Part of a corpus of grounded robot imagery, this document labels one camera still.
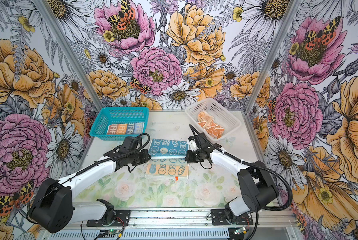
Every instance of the metal base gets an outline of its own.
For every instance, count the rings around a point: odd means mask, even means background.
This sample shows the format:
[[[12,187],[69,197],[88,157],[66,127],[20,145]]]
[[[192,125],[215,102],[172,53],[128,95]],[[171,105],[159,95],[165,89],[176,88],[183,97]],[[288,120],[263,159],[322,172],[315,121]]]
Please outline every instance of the metal base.
[[[253,225],[252,217],[249,217],[248,214],[243,214],[238,218],[238,222],[230,223],[224,215],[224,209],[211,209],[212,225],[221,226],[221,225]]]
[[[125,227],[128,226],[130,213],[131,213],[130,210],[114,210],[115,217],[120,218],[123,221]],[[100,224],[97,220],[88,220],[87,226],[88,227],[122,227],[123,223],[117,220],[116,218],[110,225]]]

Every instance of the orange flower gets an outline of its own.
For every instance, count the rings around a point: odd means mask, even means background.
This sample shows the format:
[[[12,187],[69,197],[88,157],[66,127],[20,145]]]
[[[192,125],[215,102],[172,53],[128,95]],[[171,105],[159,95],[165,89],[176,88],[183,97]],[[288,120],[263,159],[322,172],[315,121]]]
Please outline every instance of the orange flower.
[[[322,224],[326,228],[335,226],[341,218],[348,218],[349,225],[344,233],[350,233],[356,228],[358,202],[349,196],[352,192],[347,183],[339,181],[343,173],[339,162],[324,147],[309,146],[306,150],[306,164],[302,174],[307,184],[304,189],[298,187],[293,190],[296,206],[316,221],[323,215]]]
[[[58,87],[57,92],[58,97],[47,98],[41,110],[43,123],[60,126],[64,131],[68,122],[71,122],[75,124],[75,130],[83,136],[86,122],[81,101],[76,98],[67,84],[63,85],[63,90]]]
[[[133,107],[146,107],[150,110],[163,109],[162,106],[160,106],[160,103],[155,99],[147,98],[144,95],[141,95],[140,98],[135,98],[135,101],[136,103],[131,103]]]
[[[264,151],[267,148],[268,144],[268,127],[267,127],[267,119],[257,116],[257,118],[253,119],[253,128],[255,129],[256,136],[258,137],[261,149]]]
[[[92,71],[88,74],[88,78],[100,99],[103,96],[107,96],[115,100],[130,93],[129,88],[126,86],[127,82],[116,76],[113,72],[104,70]],[[83,91],[83,94],[86,98],[90,98],[86,89]]]
[[[333,106],[344,117],[339,130],[327,135],[326,141],[339,156],[345,177],[358,184],[358,77],[341,85],[341,105],[333,102]]]
[[[182,45],[186,52],[187,63],[210,66],[216,58],[223,55],[225,32],[219,27],[206,37],[200,37],[203,30],[213,22],[213,17],[204,15],[201,8],[190,4],[185,6],[185,15],[177,11],[170,17],[167,34],[175,40],[174,46]]]
[[[197,96],[199,97],[198,101],[215,97],[216,91],[221,92],[223,82],[226,82],[224,68],[208,68],[207,70],[205,66],[196,65],[188,67],[183,75],[192,82],[196,81],[192,88],[200,89],[200,95]]]
[[[36,108],[55,93],[54,73],[35,49],[24,46],[27,50],[24,65],[15,76],[17,60],[13,49],[17,47],[10,40],[0,40],[0,104],[13,94],[26,99],[30,108]]]
[[[254,72],[253,74],[245,74],[241,75],[236,80],[238,84],[234,84],[231,86],[231,97],[239,97],[239,99],[249,96],[252,93],[252,89],[258,80],[259,72]],[[258,105],[263,108],[266,104],[266,101],[269,98],[269,84],[270,78],[269,76],[266,77],[263,86],[260,88],[260,92],[258,97],[256,98],[256,102]]]

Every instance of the pink peony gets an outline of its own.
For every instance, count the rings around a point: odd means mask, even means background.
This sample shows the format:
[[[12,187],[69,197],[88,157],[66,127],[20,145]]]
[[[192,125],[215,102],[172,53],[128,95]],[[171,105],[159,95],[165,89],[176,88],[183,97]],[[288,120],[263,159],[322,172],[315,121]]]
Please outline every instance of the pink peony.
[[[49,142],[47,128],[28,115],[0,120],[0,196],[13,196],[31,180],[39,187],[49,174],[44,167]]]
[[[313,141],[320,131],[323,114],[318,108],[316,90],[306,83],[287,83],[276,98],[274,136],[282,136],[300,150]]]
[[[312,85],[321,83],[334,70],[336,70],[345,54],[340,54],[347,31],[343,29],[343,20],[336,29],[336,37],[328,44],[316,44],[312,50],[307,50],[305,45],[305,34],[307,31],[319,32],[327,26],[329,22],[323,23],[323,19],[316,22],[316,19],[307,17],[293,36],[292,46],[289,50],[288,59],[285,59],[285,68],[291,76],[295,76],[300,81],[308,81]]]
[[[130,0],[131,7],[135,10],[135,19],[131,20],[125,30],[118,30],[108,22],[108,17],[119,15],[120,4],[110,5],[109,8],[95,8],[94,17],[98,34],[104,36],[104,43],[111,46],[110,53],[114,56],[129,54],[132,51],[140,51],[146,46],[151,46],[155,40],[155,22],[153,17],[148,18],[140,4],[138,6]]]
[[[131,60],[134,69],[134,77],[142,85],[152,90],[153,95],[161,95],[162,90],[177,85],[181,81],[181,68],[175,55],[164,50],[151,47],[140,52],[139,57]]]

